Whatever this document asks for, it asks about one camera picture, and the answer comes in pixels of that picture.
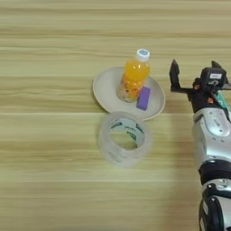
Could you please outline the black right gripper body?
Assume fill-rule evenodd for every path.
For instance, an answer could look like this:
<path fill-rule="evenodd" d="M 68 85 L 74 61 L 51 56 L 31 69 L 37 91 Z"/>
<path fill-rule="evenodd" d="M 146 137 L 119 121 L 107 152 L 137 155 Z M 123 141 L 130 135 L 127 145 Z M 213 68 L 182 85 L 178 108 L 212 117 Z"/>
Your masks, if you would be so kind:
<path fill-rule="evenodd" d="M 171 86 L 171 92 L 182 93 L 188 96 L 194 113 L 203 108 L 218 108 L 227 114 L 228 110 L 217 99 L 219 90 L 220 88 L 214 86 L 204 87 L 200 78 L 195 78 L 191 88 L 173 88 Z"/>

